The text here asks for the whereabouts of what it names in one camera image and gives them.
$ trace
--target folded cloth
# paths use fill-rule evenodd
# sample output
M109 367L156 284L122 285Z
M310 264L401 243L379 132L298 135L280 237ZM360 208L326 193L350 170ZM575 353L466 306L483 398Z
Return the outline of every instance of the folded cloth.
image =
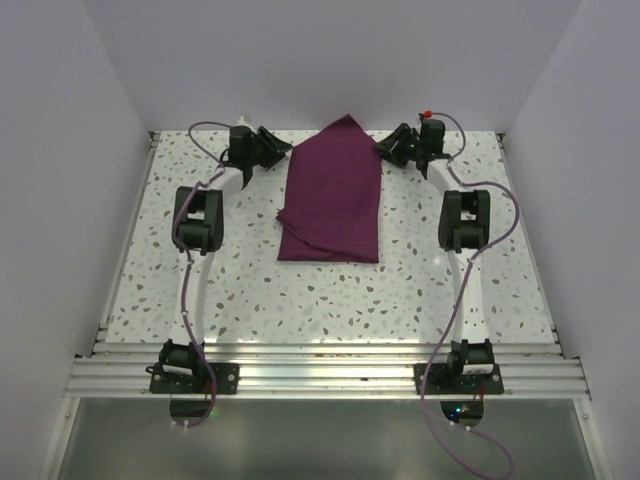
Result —
M382 167L374 145L347 115L294 147L278 260L378 262Z

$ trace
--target speckled white surface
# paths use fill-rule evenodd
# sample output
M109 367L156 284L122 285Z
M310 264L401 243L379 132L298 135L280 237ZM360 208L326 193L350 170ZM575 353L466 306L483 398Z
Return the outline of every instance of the speckled white surface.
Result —
M275 132L295 143L313 131ZM375 139L389 132L372 131ZM507 176L493 132L468 132L455 167L466 180ZM199 132L214 152L223 132ZM447 133L454 152L457 133ZM162 342L173 321L178 252L170 240L177 187L208 177L212 161L185 132L163 132L132 244L109 317L108 342ZM447 257L438 247L441 197L413 167L383 166L380 263L306 264L276 261L288 162L254 179L225 203L225 239L211 269L205 304L207 342L432 342L451 314ZM491 237L511 222L513 207L491 190ZM486 319L494 342L554 343L522 229L483 260Z

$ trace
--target wire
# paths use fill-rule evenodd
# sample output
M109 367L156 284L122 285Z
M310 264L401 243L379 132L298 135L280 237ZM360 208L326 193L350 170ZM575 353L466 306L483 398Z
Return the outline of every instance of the wire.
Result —
M231 128L231 125L227 125L219 122L197 122L189 127L187 135L189 136L191 141L195 144L196 147L202 150L208 157L212 158L216 162L217 166L213 176L209 178L209 180L207 180L204 183L198 181L193 186L193 188L189 192L189 195L187 195L187 198L185 199L184 203L180 207L180 210L178 211L178 214L176 215L176 218L173 221L173 225L171 228L171 236L173 238L174 243L178 245L180 249L184 250L187 256L187 265L185 267L184 280L182 282L182 290L180 293L180 311L182 312L182 321L184 322L184 328L187 331L187 334L189 335L189 339L193 344L193 348L195 349L196 353L198 354L198 357L204 364L209 377L211 378L211 402L209 403L209 406L207 407L207 410L205 411L204 415L202 415L202 417L198 418L197 420L191 423L189 423L188 420L185 420L185 426L187 428L196 427L200 425L211 415L211 412L213 411L213 407L215 406L215 403L216 403L216 390L217 390L216 375L213 372L211 365L209 365L209 362L207 361L207 357L204 353L204 349L202 348L202 345L200 345L197 342L196 337L193 334L193 330L191 329L191 324L189 323L189 312L187 311L187 289L189 287L189 277L191 276L193 257L191 256L191 252L189 251L189 248L187 247L187 245L178 237L178 227L180 226L180 223L182 222L182 220L184 220L184 218L186 217L187 211L189 210L189 204L191 203L191 200L193 200L193 197L196 195L197 191L200 188L209 187L215 180L217 180L222 176L225 170L222 159L224 158L224 155L227 152L227 150L222 152L221 158L218 158L210 150L203 147L200 143L196 141L195 138L193 138L193 134L192 134L193 129L201 125L217 125L220 127Z
M467 137L466 137L466 135L464 133L464 129L462 128L462 125L460 125L460 123L449 114L440 113L440 112L433 112L433 115L434 116L445 117L445 118L448 118L449 120L451 120L455 124L455 126L458 128L458 130L460 131L460 135L462 136L462 146L460 147L460 150L458 150L455 154L451 155L451 158L449 159L449 162L447 163L447 170L449 171L449 173L451 174L453 179L458 183L458 185L460 185L461 187L464 187L464 188L487 186L487 187L494 187L494 188L497 188L497 189L501 190L513 202L513 205L514 205L514 208L515 208L515 215L514 215L513 223L511 224L511 226L507 229L507 231L505 233L500 235L497 239L493 240L492 242L489 242L487 245L485 245L484 247L479 249L476 253L474 253L469 258L469 263L467 264L467 268L466 268L466 271L464 273L464 277L462 279L462 283L460 285L460 291L458 292L458 296L456 297L456 301L455 301L455 304L453 306L453 312L451 313L451 318L449 319L449 323L447 324L447 327L445 328L444 333L440 337L440 340L438 341L438 343L436 345L436 348L431 353L431 356L429 357L429 361L427 362L427 368L425 370L425 374L424 374L423 379L422 379L422 387L420 389L420 403L422 404L422 414L423 414L423 416L425 418L425 421L427 422L427 426L429 427L429 430L431 431L431 434L436 439L436 441L440 444L440 446L444 449L444 451L447 452L449 454L449 456L451 456L451 458L453 458L456 462L458 462L460 465L462 465L465 469L467 469L472 474L474 474L477 477L482 478L484 480L508 480L513 476L513 474L515 472L515 462L514 462L513 456L511 455L511 453L509 452L507 447L505 445L503 445L499 440L493 438L491 435L489 435L487 433L478 431L475 428L474 429L470 429L470 433L472 433L472 434L474 434L474 435L476 435L476 436L478 436L480 438L484 438L488 442L494 444L498 449L500 449L502 451L502 453L504 453L504 455L507 457L507 460L509 461L509 468L508 468L507 472L504 475L500 476L500 477L492 477L492 476L489 476L489 475L487 475L485 473L482 473L481 471L476 469L473 465L469 464L464 458L462 458L460 455L458 455L458 453L456 453L444 441L442 436L434 428L433 418L429 414L429 411L427 410L427 405L426 405L426 401L425 401L425 391L426 391L426 388L427 388L427 378L428 378L427 374L428 374L429 370L431 369L431 366L433 364L434 359L436 358L436 355L438 354L438 352L442 348L442 345L444 344L445 339L447 338L447 336L449 335L449 332L451 331L451 328L453 327L453 324L455 322L456 316L458 314L458 310L460 310L460 304L462 303L462 296L464 294L465 289L467 288L467 284L469 283L469 276L470 276L471 271L473 269L474 261L480 255L482 255L484 252L486 252L490 248L496 246L498 243L500 243L503 240L505 240L507 237L509 237L515 231L516 227L518 226L518 222L520 221L520 205L519 205L518 200L516 199L515 195L513 194L513 192L511 190L509 190L507 187L505 187L504 185L500 184L500 183L489 181L489 180L481 181L481 182L467 183L467 182L464 182L456 174L456 172L453 170L451 164L453 163L453 161L457 157L459 157L462 154L462 152L464 152L464 149L467 146ZM457 427L457 428L460 428L462 430L467 430L466 426L464 426L464 425L460 425L460 424L454 423L454 426Z

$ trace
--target white wall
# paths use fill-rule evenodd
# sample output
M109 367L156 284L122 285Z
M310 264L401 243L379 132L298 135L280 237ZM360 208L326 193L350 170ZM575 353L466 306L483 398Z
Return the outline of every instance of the white wall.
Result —
M0 5L0 477L37 475L148 138L79 0Z
M640 3L584 0L507 135L560 340L618 478L640 471Z
M580 0L84 2L154 129L391 128L432 108L506 131Z

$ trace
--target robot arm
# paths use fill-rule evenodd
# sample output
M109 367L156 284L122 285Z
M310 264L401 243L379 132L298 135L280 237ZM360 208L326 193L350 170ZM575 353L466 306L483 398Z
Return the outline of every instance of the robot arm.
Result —
M503 393L482 304L480 258L472 261L489 241L491 199L486 190L459 185L448 167L450 156L443 152L445 125L429 117L420 115L419 128L400 125L375 147L383 159L401 168L415 161L423 177L443 196L438 241L451 264L453 298L460 293L469 265L473 268L454 319L447 363L432 365L427 393L473 394L479 385L486 393Z
M222 373L221 378L237 378L237 365L207 365L202 350L205 290L215 252L224 237L223 204L247 186L256 165L271 168L291 148L263 127L254 130L242 122L229 130L229 160L223 173L195 193L196 187L178 188L173 222L178 222L174 243L180 251L180 281L169 339L160 351L159 361L147 368L152 375L151 393L202 393L208 375L215 374L217 378ZM181 216L190 195L193 196L187 212ZM191 332L187 331L187 321ZM226 391L222 382L216 383L217 393L235 393L234 386Z

